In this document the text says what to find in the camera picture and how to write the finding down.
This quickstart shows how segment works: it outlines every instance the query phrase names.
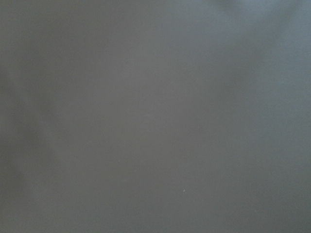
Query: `gray fabric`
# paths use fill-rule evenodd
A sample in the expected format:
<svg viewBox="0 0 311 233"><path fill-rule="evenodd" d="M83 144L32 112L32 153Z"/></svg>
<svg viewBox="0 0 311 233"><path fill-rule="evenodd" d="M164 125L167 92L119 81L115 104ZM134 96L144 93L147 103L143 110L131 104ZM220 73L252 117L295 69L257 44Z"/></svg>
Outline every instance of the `gray fabric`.
<svg viewBox="0 0 311 233"><path fill-rule="evenodd" d="M2 0L0 232L311 232L310 13Z"/></svg>

